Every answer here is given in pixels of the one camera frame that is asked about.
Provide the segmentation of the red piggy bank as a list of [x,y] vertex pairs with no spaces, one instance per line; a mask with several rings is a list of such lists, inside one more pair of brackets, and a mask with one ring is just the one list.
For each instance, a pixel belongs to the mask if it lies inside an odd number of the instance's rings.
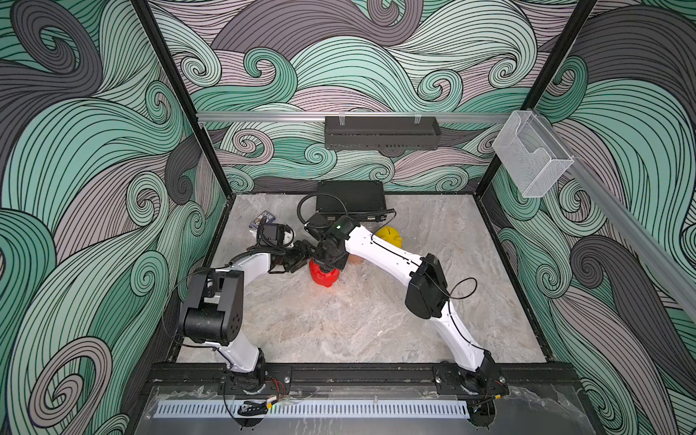
[[319,286],[324,286],[330,288],[340,277],[340,270],[334,268],[330,272],[324,271],[317,263],[313,260],[309,262],[310,275]]

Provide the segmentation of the yellow piggy bank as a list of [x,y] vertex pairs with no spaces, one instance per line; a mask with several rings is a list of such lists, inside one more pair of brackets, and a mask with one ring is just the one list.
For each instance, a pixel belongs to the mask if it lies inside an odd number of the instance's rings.
[[396,228],[393,228],[391,226],[385,226],[383,228],[380,228],[375,233],[375,236],[379,239],[384,240],[385,242],[390,243],[391,245],[397,248],[402,248],[402,236]]

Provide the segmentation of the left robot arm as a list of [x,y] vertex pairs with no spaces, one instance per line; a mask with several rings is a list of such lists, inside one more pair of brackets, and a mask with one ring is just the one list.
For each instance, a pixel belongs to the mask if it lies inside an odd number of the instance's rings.
[[257,392],[268,383],[263,351],[242,332],[245,286],[273,274],[295,273],[306,266],[311,244],[289,248],[256,246],[233,257],[221,268],[200,268],[188,284],[181,306],[179,332],[196,346],[210,348],[231,373],[240,389]]

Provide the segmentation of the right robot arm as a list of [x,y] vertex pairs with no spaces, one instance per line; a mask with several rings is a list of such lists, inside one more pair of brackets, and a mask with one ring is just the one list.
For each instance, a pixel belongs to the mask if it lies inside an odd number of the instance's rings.
[[477,343],[452,306],[453,297],[438,257],[398,248],[348,216],[330,222],[316,214],[304,223],[304,229],[317,241],[313,261],[320,268],[342,270],[348,257],[356,256],[404,285],[406,308],[435,325],[454,357],[466,391],[486,400],[509,393],[500,366],[490,351]]

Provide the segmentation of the card box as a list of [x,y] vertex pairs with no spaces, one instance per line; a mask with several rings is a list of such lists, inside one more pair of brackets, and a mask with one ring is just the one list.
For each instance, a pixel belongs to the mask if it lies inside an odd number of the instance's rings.
[[264,210],[249,223],[249,228],[257,230],[262,223],[274,223],[276,220],[277,218],[275,215],[267,210]]

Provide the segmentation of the black case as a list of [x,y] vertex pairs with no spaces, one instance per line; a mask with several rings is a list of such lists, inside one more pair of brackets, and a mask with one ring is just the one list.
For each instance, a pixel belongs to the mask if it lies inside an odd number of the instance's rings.
[[344,215],[361,222],[384,221],[387,217],[382,181],[320,181],[315,209],[328,220]]

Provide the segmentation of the clear plastic holder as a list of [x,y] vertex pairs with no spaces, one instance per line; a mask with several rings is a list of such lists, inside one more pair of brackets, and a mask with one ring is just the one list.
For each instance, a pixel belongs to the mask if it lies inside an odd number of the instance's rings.
[[513,112],[493,142],[493,150],[526,199],[544,197],[574,163],[551,123],[533,110]]

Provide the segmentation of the black wall shelf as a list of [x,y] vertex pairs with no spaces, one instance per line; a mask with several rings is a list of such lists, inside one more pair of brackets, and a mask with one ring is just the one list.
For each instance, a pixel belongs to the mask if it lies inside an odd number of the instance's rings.
[[435,150],[442,130],[436,118],[424,117],[418,123],[409,118],[327,117],[324,145],[329,150]]

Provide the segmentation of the aluminium rail back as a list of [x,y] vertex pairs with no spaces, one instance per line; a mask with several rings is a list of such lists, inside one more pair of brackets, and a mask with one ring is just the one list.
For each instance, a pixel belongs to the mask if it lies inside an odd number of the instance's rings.
[[319,123],[327,117],[346,118],[409,118],[418,123],[434,117],[442,123],[505,123],[510,112],[197,112],[200,123]]

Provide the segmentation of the aluminium rail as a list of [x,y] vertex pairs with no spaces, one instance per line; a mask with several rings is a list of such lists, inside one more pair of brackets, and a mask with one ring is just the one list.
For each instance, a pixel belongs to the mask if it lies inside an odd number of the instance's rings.
[[327,117],[346,118],[409,118],[418,123],[434,117],[442,123],[505,123],[510,112],[197,112],[200,123],[319,123]]
[[533,113],[572,157],[569,176],[584,188],[592,203],[611,223],[614,233],[648,267],[663,286],[665,294],[694,317],[694,279],[629,210],[628,183],[623,179],[619,163],[599,135],[576,121],[563,121],[554,127],[546,117]]

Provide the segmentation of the aluminium rail right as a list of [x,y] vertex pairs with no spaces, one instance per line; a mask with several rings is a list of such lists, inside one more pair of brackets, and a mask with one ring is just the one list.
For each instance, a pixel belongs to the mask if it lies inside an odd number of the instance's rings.
[[576,121],[563,121],[554,127],[546,117],[533,113],[572,157],[569,176],[584,188],[592,203],[611,223],[614,233],[648,267],[663,286],[665,294],[694,317],[694,279],[629,210],[628,183],[623,179],[619,163],[599,135]]

